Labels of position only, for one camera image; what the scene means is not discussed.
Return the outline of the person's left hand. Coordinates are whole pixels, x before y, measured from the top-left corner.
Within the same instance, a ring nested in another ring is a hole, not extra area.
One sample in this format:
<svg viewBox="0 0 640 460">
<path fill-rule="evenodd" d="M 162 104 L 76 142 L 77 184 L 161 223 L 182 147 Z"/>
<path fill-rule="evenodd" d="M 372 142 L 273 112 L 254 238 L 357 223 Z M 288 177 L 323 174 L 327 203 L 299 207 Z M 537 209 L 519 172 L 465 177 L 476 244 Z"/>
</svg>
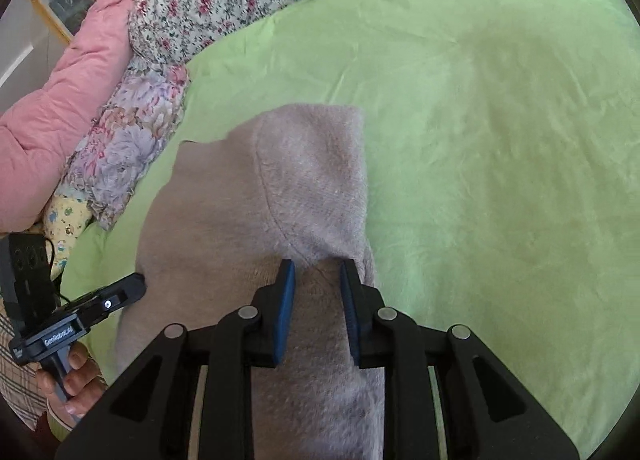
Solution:
<svg viewBox="0 0 640 460">
<path fill-rule="evenodd" d="M 106 391 L 107 384 L 98 363 L 81 342 L 74 343 L 70 348 L 68 362 L 70 372 L 63 381 L 64 390 L 68 395 L 66 402 L 56 395 L 55 389 L 58 384 L 49 373 L 38 369 L 36 381 L 55 417 L 66 425 L 74 426 L 96 405 Z"/>
</svg>

